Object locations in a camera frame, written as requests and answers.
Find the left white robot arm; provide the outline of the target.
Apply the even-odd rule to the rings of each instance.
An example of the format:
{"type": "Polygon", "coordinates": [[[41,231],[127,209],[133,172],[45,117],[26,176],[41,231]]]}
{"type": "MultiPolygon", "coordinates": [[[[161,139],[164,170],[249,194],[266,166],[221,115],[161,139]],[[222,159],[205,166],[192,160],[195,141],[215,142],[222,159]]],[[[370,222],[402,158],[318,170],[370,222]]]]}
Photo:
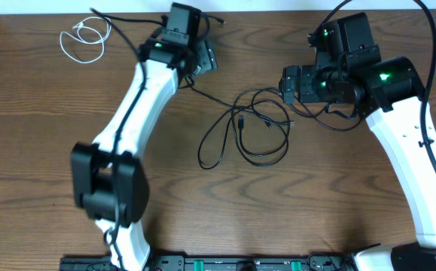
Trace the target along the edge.
{"type": "Polygon", "coordinates": [[[142,160],[160,113],[184,78],[216,69],[207,39],[209,16],[172,3],[145,43],[132,46],[137,63],[130,88],[108,125],[90,144],[77,143],[70,161],[75,205],[102,231],[117,270],[143,270],[151,254],[142,216],[150,187],[142,160]]]}

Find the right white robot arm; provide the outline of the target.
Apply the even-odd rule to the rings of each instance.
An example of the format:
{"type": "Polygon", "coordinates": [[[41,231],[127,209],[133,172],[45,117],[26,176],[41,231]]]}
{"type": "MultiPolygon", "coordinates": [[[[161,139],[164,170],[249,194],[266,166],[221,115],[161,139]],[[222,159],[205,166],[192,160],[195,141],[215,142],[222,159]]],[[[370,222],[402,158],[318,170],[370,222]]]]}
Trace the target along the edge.
{"type": "Polygon", "coordinates": [[[416,241],[348,254],[344,270],[436,270],[436,131],[425,87],[403,56],[382,59],[365,13],[325,19],[308,36],[314,65],[290,65],[285,103],[350,104],[383,146],[406,196],[416,241]]]}

